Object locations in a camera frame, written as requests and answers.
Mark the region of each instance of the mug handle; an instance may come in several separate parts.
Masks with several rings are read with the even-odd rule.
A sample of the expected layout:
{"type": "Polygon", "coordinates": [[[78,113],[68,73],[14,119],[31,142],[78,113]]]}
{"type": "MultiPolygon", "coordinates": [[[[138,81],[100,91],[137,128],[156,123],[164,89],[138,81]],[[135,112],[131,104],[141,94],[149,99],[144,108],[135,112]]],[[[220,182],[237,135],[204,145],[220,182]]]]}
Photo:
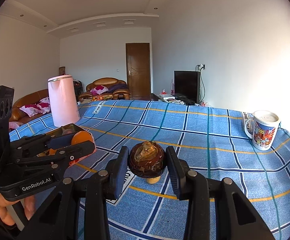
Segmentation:
{"type": "Polygon", "coordinates": [[[247,121],[245,122],[245,125],[244,125],[245,133],[246,133],[246,135],[247,135],[250,139],[253,138],[253,135],[250,134],[250,133],[248,132],[248,130],[247,130],[247,123],[248,123],[250,120],[253,120],[253,119],[254,119],[254,117],[250,117],[250,118],[248,118],[247,121]]]}

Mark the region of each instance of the white box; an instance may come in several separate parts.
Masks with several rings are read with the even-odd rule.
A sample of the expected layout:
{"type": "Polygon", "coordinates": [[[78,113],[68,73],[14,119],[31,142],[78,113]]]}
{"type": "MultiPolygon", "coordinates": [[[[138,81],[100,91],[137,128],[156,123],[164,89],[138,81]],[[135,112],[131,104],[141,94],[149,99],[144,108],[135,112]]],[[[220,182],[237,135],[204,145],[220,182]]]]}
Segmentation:
{"type": "Polygon", "coordinates": [[[163,99],[163,100],[167,100],[167,99],[170,99],[170,98],[175,99],[175,97],[172,96],[172,95],[170,95],[170,94],[159,94],[159,95],[157,95],[157,96],[158,96],[159,98],[163,99]]]}

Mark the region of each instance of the white ceiling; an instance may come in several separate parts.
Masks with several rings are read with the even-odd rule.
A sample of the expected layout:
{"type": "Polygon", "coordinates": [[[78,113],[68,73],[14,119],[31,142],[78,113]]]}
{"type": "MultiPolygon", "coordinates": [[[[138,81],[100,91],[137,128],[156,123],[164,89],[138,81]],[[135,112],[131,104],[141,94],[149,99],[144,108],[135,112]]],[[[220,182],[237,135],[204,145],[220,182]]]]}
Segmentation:
{"type": "Polygon", "coordinates": [[[32,24],[59,38],[101,28],[151,27],[170,0],[6,0],[0,14],[32,24]],[[134,20],[124,24],[123,20],[134,20]],[[79,31],[68,31],[71,28],[79,31]]]}

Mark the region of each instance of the brown leather sofa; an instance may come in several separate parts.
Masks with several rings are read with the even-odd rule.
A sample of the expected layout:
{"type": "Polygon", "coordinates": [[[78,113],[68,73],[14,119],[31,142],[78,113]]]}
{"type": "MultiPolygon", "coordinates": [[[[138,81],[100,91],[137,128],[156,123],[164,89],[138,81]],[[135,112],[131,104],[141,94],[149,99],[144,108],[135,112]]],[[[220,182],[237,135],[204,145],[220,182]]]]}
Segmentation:
{"type": "MultiPolygon", "coordinates": [[[[83,101],[84,99],[87,99],[87,98],[93,98],[93,94],[90,93],[90,91],[97,86],[102,85],[109,89],[111,86],[117,85],[117,84],[126,84],[126,82],[124,80],[120,80],[117,78],[109,78],[109,77],[97,79],[93,83],[90,83],[86,86],[86,92],[79,95],[78,101],[83,101]]],[[[113,93],[102,93],[101,95],[113,96],[113,99],[118,99],[119,94],[123,95],[124,99],[126,100],[130,99],[130,96],[129,96],[130,93],[128,89],[117,89],[113,93]]]]}
{"type": "Polygon", "coordinates": [[[20,110],[20,107],[24,105],[36,104],[45,97],[48,97],[48,89],[43,89],[18,99],[12,107],[12,116],[9,121],[28,123],[36,118],[43,116],[44,114],[35,114],[34,116],[29,117],[25,112],[20,110]]]}

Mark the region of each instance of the human hand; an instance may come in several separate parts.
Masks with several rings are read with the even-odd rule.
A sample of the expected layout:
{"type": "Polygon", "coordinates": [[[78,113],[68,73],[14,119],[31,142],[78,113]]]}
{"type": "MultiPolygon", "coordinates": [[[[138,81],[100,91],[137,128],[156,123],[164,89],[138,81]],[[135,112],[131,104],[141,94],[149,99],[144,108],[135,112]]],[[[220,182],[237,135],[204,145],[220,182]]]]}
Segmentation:
{"type": "MultiPolygon", "coordinates": [[[[15,224],[15,221],[13,220],[10,213],[7,211],[6,206],[13,205],[17,203],[18,201],[10,202],[7,201],[1,194],[0,194],[0,218],[3,221],[3,223],[12,226],[15,224]]],[[[25,215],[27,219],[29,220],[35,213],[35,197],[29,196],[24,199],[24,209],[25,209],[25,215]]]]}

